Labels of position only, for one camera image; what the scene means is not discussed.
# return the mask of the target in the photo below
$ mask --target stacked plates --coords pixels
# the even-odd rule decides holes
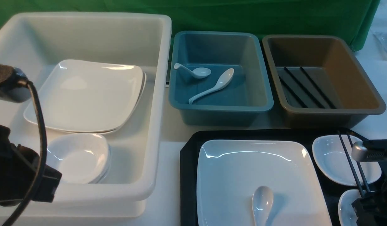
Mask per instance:
[[[47,128],[71,133],[111,133],[135,110],[146,85],[138,66],[63,60],[38,91]],[[30,103],[24,118],[37,124]]]

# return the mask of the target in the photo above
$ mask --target brown plastic bin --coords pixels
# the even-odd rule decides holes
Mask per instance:
[[[343,40],[269,35],[265,56],[288,127],[352,128],[386,104]]]

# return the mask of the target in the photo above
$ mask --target white table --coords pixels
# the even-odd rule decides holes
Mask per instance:
[[[357,53],[369,77],[383,98],[387,98],[387,55],[382,52],[372,34],[365,47]],[[189,138],[200,130],[222,129],[187,126],[178,110],[172,108],[166,98],[163,111],[162,141],[159,148],[159,170],[153,194],[148,198],[145,212],[132,219],[127,218],[23,218],[17,226],[178,226],[179,214],[179,151]],[[369,116],[355,128],[355,132],[369,139],[387,139],[387,110],[381,116]]]

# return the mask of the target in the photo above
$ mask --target black cable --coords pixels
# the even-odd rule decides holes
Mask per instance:
[[[18,84],[25,86],[29,89],[31,94],[31,99],[33,100],[34,111],[36,112],[37,125],[40,133],[40,159],[37,165],[37,173],[33,178],[33,181],[30,184],[29,189],[26,192],[26,195],[19,203],[14,212],[10,217],[4,222],[2,226],[11,226],[18,219],[18,217],[23,213],[24,209],[27,207],[31,199],[36,195],[37,190],[40,186],[41,179],[44,175],[44,169],[46,166],[47,160],[47,134],[46,134],[46,125],[44,124],[43,113],[41,111],[40,101],[37,95],[37,90],[34,87],[31,81],[26,80],[25,78],[18,81]]]

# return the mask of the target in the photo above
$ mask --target white plastic bin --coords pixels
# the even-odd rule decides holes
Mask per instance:
[[[171,19],[134,13],[22,13],[0,30],[0,63],[18,67],[40,88],[62,60],[131,64],[148,76],[127,123],[105,135],[112,150],[102,184],[60,183],[53,203],[31,203],[23,216],[135,217],[153,192],[169,58]],[[29,102],[0,100],[0,124],[10,141],[40,149],[36,125],[23,118]],[[65,133],[47,130],[48,142]],[[0,216],[12,208],[0,207]]]

